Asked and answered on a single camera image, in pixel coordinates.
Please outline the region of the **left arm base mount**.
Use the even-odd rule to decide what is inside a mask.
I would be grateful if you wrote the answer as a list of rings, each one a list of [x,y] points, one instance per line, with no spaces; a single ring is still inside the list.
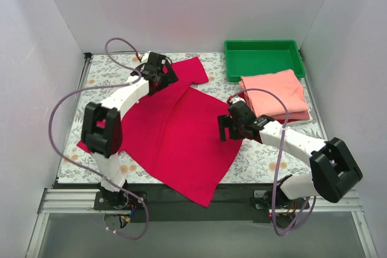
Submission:
[[[128,224],[132,222],[133,215],[139,210],[143,210],[144,206],[141,203],[147,202],[148,193],[144,191],[135,191],[135,195],[139,199],[135,199],[127,193],[123,193],[116,198],[108,199],[107,195],[104,195],[101,191],[96,193],[93,209],[97,211],[104,211],[107,219],[112,218],[112,226],[114,228],[124,229]]]

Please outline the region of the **magenta red t-shirt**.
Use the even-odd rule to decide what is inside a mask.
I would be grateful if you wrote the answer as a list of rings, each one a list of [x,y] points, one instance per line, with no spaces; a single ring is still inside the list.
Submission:
[[[126,152],[154,178],[208,207],[241,141],[220,140],[218,116],[227,104],[194,89],[209,78],[198,57],[172,65],[178,81],[140,99],[122,120]]]

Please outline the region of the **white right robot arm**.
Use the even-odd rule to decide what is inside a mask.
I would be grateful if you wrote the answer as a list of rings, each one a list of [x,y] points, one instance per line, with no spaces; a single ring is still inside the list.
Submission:
[[[285,129],[269,116],[257,117],[242,100],[229,104],[227,110],[217,118],[221,141],[253,140],[310,167],[307,175],[290,175],[277,182],[273,199],[278,207],[287,208],[296,199],[310,196],[337,203],[362,180],[363,173],[343,140],[322,140]]]

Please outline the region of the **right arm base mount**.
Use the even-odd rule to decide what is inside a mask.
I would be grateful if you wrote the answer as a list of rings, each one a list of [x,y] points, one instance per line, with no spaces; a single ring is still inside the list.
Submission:
[[[279,229],[286,229],[295,219],[298,210],[300,210],[305,202],[304,198],[289,200],[280,193],[276,194],[276,225]],[[269,218],[273,216],[272,211],[272,191],[271,190],[256,190],[250,198],[250,203],[257,210],[268,210]]]

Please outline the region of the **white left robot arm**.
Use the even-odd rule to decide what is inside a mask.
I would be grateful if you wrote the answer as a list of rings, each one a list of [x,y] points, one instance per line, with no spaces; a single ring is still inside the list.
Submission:
[[[86,145],[102,174],[102,189],[109,191],[108,202],[117,210],[125,208],[128,194],[120,170],[119,149],[123,141],[122,119],[141,98],[151,96],[178,81],[172,61],[165,55],[147,52],[122,87],[99,103],[85,106],[81,142]]]

